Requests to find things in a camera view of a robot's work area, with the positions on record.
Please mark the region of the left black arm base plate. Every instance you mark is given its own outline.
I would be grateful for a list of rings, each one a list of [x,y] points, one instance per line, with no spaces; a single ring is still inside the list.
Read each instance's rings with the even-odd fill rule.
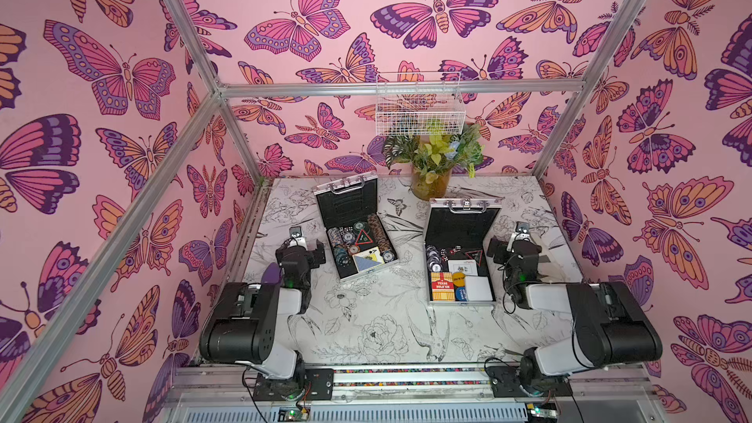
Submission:
[[[332,368],[307,368],[296,372],[291,379],[268,379],[258,376],[254,390],[255,401],[330,401],[334,390]]]

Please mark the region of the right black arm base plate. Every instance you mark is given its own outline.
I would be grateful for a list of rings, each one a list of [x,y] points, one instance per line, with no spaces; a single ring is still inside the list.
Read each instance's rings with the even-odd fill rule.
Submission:
[[[485,366],[495,398],[571,397],[572,388],[564,377],[520,371],[517,366],[492,362]]]

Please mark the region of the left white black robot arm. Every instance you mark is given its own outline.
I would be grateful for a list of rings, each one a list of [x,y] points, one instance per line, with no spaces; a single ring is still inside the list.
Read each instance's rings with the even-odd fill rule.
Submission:
[[[199,342],[206,362],[253,368],[273,384],[305,380],[303,358],[275,339],[280,320],[302,315],[311,302],[311,272],[325,264],[321,241],[307,248],[299,226],[274,252],[275,260],[257,283],[227,283]]]

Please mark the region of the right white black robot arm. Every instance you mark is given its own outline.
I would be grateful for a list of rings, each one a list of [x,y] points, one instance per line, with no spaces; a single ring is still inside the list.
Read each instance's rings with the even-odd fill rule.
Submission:
[[[662,358],[659,334],[625,283],[544,282],[539,272],[543,252],[525,223],[506,241],[493,237],[487,248],[503,273],[503,297],[515,309],[572,319],[569,337],[522,354],[517,375],[523,385]]]

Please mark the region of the white card box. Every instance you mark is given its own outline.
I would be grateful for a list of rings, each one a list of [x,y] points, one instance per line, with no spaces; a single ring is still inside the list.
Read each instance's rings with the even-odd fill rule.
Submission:
[[[493,302],[495,296],[487,276],[466,276],[465,293],[468,302]]]

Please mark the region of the yellow blue card deck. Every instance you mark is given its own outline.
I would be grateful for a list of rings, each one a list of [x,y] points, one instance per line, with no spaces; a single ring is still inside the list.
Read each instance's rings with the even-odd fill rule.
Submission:
[[[358,272],[365,272],[377,266],[385,264],[382,254],[378,247],[361,251],[352,256]]]

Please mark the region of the aluminium front rail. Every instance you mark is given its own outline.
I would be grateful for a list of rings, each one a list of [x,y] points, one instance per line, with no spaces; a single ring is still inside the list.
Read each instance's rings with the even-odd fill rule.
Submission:
[[[169,403],[180,401],[264,400],[268,385],[254,392],[256,372],[242,381],[242,369],[229,365],[186,367],[178,370]],[[654,391],[645,371],[634,365],[586,371],[560,378],[551,390],[526,391],[516,368],[500,362],[403,365],[311,365],[305,370],[307,396],[319,401],[386,401],[388,399],[490,400],[558,397],[583,400],[638,400]]]

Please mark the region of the orange playing card box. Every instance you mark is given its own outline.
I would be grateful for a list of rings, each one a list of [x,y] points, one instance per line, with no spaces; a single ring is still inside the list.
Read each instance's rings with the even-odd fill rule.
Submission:
[[[453,303],[456,300],[454,280],[450,272],[430,273],[431,301],[439,303]]]

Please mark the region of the black orange chip stack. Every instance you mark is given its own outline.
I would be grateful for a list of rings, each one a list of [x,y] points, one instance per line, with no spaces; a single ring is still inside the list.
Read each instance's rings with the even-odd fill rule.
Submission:
[[[375,213],[372,213],[367,218],[368,224],[371,228],[372,234],[374,236],[374,240],[379,247],[379,250],[382,254],[382,257],[384,259],[390,257],[395,258],[396,253],[395,249],[391,244],[391,241],[386,234],[386,231],[384,230],[384,227],[378,217]]]

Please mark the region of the purple egg-shaped object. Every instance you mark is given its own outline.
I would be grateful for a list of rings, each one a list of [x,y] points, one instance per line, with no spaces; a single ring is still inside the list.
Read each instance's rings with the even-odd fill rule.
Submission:
[[[282,268],[276,262],[273,262],[264,271],[260,283],[269,285],[279,284],[283,279],[283,275]]]

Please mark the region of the potted green plant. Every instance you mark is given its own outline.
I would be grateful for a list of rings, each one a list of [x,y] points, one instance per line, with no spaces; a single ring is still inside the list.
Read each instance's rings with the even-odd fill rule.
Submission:
[[[393,134],[386,137],[382,154],[386,166],[411,165],[412,193],[422,201],[444,198],[452,174],[470,178],[484,164],[484,146],[476,125],[466,123],[461,133],[450,134],[433,119],[427,135]]]

